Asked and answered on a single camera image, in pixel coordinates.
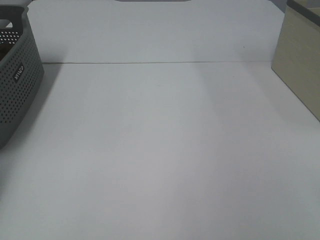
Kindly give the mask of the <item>grey perforated plastic basket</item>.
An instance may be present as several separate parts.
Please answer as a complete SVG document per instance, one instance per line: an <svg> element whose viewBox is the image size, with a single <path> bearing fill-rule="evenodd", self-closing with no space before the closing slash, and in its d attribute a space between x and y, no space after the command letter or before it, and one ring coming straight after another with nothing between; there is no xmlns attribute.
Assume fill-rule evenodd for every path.
<svg viewBox="0 0 320 240"><path fill-rule="evenodd" d="M1 20L12 26L0 29L0 146L19 127L44 77L44 68L28 18L28 7L0 6Z"/></svg>

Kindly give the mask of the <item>beige storage box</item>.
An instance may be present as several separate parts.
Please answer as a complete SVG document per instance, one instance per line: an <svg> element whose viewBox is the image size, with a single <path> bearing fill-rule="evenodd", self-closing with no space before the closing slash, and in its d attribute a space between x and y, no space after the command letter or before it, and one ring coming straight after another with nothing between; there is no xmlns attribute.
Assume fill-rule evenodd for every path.
<svg viewBox="0 0 320 240"><path fill-rule="evenodd" d="M286 3L271 69L320 118L320 2Z"/></svg>

